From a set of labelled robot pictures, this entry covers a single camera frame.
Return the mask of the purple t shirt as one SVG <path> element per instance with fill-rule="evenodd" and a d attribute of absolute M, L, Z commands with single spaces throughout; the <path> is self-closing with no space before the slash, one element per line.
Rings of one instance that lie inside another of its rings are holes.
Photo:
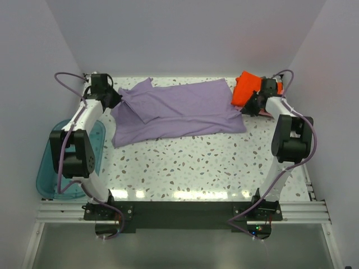
<path fill-rule="evenodd" d="M 115 148 L 157 138 L 246 132 L 223 78 L 167 87 L 155 87 L 147 78 L 118 92 L 122 101 L 111 111 Z"/>

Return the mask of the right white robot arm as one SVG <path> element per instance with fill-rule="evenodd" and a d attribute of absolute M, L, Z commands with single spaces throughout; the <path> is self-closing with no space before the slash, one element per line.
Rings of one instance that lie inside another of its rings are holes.
<path fill-rule="evenodd" d="M 270 210 L 277 209 L 281 192 L 292 170 L 312 156 L 314 123 L 311 117 L 304 117 L 289 106 L 284 95 L 278 93 L 274 78 L 261 79 L 260 90 L 252 93 L 241 113 L 254 117 L 262 110 L 275 119 L 276 126 L 270 147 L 273 162 L 263 184 L 251 200 L 250 214 L 256 220 L 263 220 Z"/>

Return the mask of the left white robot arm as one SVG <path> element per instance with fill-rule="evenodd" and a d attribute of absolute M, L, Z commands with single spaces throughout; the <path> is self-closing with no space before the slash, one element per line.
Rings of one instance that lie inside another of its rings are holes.
<path fill-rule="evenodd" d="M 77 77 L 87 84 L 81 94 L 64 84 L 58 76 Z M 114 89 L 114 81 L 107 73 L 92 73 L 89 78 L 73 73 L 58 72 L 55 80 L 80 98 L 79 108 L 69 123 L 49 135 L 54 171 L 58 174 L 57 193 L 63 194 L 70 186 L 78 184 L 92 204 L 98 204 L 97 214 L 104 220 L 116 214 L 115 204 L 109 202 L 111 192 L 95 172 L 95 155 L 89 134 L 95 122 L 107 109 L 115 108 L 121 101 Z"/>

